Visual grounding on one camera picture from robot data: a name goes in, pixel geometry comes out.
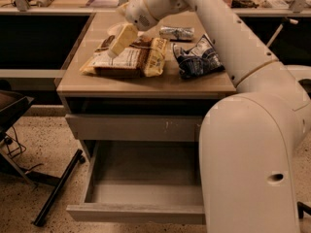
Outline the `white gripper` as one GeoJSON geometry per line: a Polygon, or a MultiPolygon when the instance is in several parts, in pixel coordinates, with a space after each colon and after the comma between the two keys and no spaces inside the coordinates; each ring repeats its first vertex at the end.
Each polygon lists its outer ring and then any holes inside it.
{"type": "Polygon", "coordinates": [[[145,0],[130,0],[117,7],[117,12],[130,23],[118,27],[115,39],[109,46],[108,55],[111,58],[119,56],[125,48],[138,37],[139,31],[147,31],[158,24],[150,13],[145,0]]]}

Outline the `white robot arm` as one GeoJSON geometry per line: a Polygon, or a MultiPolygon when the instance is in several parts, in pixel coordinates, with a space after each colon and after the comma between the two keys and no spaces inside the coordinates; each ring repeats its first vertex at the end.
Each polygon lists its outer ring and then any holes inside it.
{"type": "Polygon", "coordinates": [[[194,11],[234,95],[202,121],[199,165],[208,233],[300,233],[292,153],[311,129],[311,101],[289,69],[223,0],[129,0],[126,20],[146,31],[194,11]]]}

